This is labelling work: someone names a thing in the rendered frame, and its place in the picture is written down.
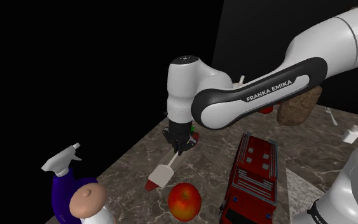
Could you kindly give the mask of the small white bottle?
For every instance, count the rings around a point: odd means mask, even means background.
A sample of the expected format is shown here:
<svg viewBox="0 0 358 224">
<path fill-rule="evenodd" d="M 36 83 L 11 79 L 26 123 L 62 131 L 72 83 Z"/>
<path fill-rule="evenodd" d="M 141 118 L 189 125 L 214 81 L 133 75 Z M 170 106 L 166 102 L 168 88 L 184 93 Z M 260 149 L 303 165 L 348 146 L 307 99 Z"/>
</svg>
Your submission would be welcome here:
<svg viewBox="0 0 358 224">
<path fill-rule="evenodd" d="M 341 140 L 345 143 L 352 144 L 358 138 L 358 125 L 353 125 L 342 135 Z"/>
</svg>

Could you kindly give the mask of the brown bread loaf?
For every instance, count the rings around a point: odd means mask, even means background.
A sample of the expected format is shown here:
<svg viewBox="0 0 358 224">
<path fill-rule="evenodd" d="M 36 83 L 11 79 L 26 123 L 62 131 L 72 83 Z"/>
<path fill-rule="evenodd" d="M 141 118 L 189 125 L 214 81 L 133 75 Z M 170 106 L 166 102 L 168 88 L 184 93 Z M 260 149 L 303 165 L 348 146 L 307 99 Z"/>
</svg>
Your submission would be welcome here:
<svg viewBox="0 0 358 224">
<path fill-rule="evenodd" d="M 317 86 L 304 94 L 284 101 L 277 110 L 277 122 L 284 126 L 302 124 L 312 112 L 322 93 L 322 87 Z"/>
</svg>

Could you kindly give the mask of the red and grey toy boat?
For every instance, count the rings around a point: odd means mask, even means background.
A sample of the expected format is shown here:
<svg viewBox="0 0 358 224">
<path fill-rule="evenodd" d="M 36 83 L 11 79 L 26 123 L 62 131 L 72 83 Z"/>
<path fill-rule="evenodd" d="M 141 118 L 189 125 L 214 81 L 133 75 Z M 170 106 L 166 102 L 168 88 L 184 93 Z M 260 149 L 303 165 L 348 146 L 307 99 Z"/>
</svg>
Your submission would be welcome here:
<svg viewBox="0 0 358 224">
<path fill-rule="evenodd" d="M 199 140 L 199 133 L 194 131 L 194 127 L 191 128 L 192 131 L 194 132 L 193 137 L 195 138 L 195 146 Z M 171 165 L 171 168 L 173 169 L 174 173 L 176 171 L 178 171 L 178 169 L 180 168 L 180 166 L 182 166 L 182 164 L 185 163 L 185 161 L 187 161 L 188 157 L 195 151 L 195 146 L 192 147 L 191 149 L 189 149 L 188 151 L 184 151 L 182 153 L 182 155 L 178 155 L 177 158 L 174 160 L 174 162 Z M 157 163 L 156 167 L 160 164 L 164 164 L 167 165 L 170 160 L 172 159 L 172 157 L 175 155 L 174 153 L 174 149 L 169 150 L 164 156 L 163 158 Z M 154 190 L 155 188 L 159 187 L 157 184 L 153 183 L 151 180 L 148 180 L 145 184 L 145 189 L 147 191 L 151 191 Z"/>
</svg>

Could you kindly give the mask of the white fork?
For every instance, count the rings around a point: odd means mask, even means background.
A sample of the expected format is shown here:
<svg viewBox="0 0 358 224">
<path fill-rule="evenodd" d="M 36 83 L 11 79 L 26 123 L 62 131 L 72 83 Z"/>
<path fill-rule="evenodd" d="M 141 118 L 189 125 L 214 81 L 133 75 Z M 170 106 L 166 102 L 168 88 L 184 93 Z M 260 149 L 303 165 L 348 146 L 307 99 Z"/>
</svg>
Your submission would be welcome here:
<svg viewBox="0 0 358 224">
<path fill-rule="evenodd" d="M 333 113 L 332 113 L 332 111 L 331 111 L 331 108 L 325 107 L 325 112 L 328 113 L 328 114 L 330 114 L 333 124 L 334 124 L 335 126 L 338 126 L 338 122 L 337 122 L 336 119 L 334 118 L 334 115 L 333 115 Z"/>
</svg>

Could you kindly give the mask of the red apple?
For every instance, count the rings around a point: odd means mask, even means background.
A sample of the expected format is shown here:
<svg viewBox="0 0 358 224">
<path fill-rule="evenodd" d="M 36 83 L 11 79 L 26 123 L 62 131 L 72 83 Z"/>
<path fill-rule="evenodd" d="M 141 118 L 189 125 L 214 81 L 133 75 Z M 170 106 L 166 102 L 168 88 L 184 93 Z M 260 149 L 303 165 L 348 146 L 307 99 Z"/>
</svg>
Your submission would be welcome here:
<svg viewBox="0 0 358 224">
<path fill-rule="evenodd" d="M 191 221 L 200 212 L 201 206 L 200 193 L 190 183 L 179 183 L 169 193 L 169 210 L 179 221 Z"/>
</svg>

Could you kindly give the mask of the toy figure with beige head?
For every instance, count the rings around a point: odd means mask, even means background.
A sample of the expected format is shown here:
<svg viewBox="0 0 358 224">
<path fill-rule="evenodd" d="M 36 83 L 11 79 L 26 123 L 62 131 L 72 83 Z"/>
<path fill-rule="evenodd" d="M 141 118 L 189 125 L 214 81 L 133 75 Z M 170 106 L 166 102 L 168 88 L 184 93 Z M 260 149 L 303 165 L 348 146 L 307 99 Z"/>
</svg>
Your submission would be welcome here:
<svg viewBox="0 0 358 224">
<path fill-rule="evenodd" d="M 76 190 L 69 210 L 81 224 L 116 224 L 107 205 L 107 190 L 100 183 L 89 183 Z"/>
</svg>

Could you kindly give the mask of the blue spray bottle white trigger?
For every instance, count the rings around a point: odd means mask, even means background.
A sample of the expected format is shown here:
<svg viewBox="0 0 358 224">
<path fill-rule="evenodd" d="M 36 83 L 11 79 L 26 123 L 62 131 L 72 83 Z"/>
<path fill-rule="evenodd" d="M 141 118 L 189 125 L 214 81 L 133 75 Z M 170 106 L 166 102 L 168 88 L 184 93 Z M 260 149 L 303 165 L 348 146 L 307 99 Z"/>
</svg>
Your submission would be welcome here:
<svg viewBox="0 0 358 224">
<path fill-rule="evenodd" d="M 45 172 L 55 173 L 52 181 L 52 209 L 60 224 L 81 224 L 80 219 L 74 217 L 69 208 L 71 197 L 76 191 L 76 180 L 69 164 L 71 160 L 80 160 L 75 155 L 79 147 L 79 143 L 67 147 L 49 158 L 41 167 Z"/>
</svg>

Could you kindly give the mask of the white spatula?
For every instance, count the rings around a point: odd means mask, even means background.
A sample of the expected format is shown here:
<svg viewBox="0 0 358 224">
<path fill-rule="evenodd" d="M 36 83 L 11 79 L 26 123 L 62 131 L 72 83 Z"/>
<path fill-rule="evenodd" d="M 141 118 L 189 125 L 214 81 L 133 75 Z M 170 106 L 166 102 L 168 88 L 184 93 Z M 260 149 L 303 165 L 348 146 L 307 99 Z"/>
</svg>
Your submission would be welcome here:
<svg viewBox="0 0 358 224">
<path fill-rule="evenodd" d="M 171 165 L 177 158 L 178 154 L 179 152 L 176 152 L 167 165 L 158 165 L 155 170 L 149 175 L 149 180 L 157 184 L 159 187 L 164 188 L 171 179 L 171 177 L 174 175 L 174 171 L 171 168 Z"/>
</svg>

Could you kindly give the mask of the red toy fire truck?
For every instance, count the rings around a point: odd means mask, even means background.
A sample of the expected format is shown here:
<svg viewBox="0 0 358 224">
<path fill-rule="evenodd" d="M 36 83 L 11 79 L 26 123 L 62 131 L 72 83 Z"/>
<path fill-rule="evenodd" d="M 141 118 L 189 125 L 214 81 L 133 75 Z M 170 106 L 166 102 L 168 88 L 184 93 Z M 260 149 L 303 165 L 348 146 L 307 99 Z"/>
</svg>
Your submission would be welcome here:
<svg viewBox="0 0 358 224">
<path fill-rule="evenodd" d="M 219 224 L 272 224 L 277 208 L 277 143 L 245 132 L 233 161 Z"/>
</svg>

